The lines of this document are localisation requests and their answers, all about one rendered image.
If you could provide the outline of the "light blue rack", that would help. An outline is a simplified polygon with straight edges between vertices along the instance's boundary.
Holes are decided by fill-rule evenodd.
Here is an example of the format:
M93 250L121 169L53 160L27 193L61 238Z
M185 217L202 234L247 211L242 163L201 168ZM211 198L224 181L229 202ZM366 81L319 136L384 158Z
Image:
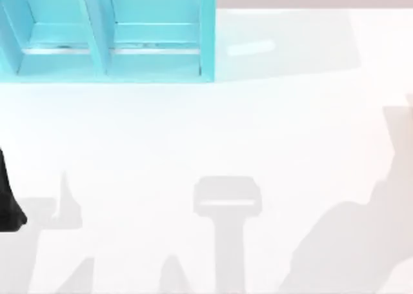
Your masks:
M0 0L0 83L216 76L216 0Z

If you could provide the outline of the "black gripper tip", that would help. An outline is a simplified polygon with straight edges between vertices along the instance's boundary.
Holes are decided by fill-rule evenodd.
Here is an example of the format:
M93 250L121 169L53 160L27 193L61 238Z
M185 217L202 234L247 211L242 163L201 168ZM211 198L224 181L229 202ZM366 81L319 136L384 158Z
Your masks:
M4 154L0 149L0 232L16 232L27 221L10 187Z

